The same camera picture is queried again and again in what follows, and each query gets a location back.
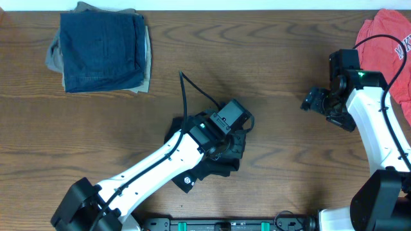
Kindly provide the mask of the black t-shirt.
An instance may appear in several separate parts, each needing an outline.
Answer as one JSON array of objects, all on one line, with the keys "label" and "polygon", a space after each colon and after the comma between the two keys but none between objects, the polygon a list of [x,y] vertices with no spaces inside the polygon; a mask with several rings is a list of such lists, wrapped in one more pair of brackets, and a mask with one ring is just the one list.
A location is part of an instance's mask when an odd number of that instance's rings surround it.
[{"label": "black t-shirt", "polygon": [[195,116],[190,116],[187,120],[186,131],[200,143],[200,152],[204,158],[192,169],[189,169],[172,179],[172,182],[188,193],[197,180],[203,180],[209,175],[228,177],[232,172],[240,168],[240,159],[234,160],[213,160],[208,157],[208,151],[224,140],[231,133],[244,130],[246,133],[250,129],[244,129],[243,125],[248,119],[253,120],[250,112],[201,112]]}]

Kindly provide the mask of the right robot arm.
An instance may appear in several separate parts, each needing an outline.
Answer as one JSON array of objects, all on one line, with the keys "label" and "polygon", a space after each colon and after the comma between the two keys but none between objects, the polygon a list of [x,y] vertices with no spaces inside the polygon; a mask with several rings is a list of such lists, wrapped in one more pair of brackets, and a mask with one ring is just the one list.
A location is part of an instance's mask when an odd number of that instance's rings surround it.
[{"label": "right robot arm", "polygon": [[358,130],[370,177],[350,205],[319,212],[318,230],[410,230],[410,145],[399,126],[381,72],[360,67],[358,51],[329,56],[330,85],[314,87],[301,109],[348,132]]}]

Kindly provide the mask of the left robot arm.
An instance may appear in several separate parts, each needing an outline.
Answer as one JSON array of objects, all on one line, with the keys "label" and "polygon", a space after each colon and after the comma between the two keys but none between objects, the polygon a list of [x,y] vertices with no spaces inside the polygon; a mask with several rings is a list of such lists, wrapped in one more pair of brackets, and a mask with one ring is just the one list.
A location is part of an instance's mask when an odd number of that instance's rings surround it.
[{"label": "left robot arm", "polygon": [[173,120],[164,145],[126,171],[92,185],[70,186],[51,218],[56,230],[140,230],[133,211],[169,181],[189,192],[209,175],[239,169],[254,116],[235,99],[219,111]]}]

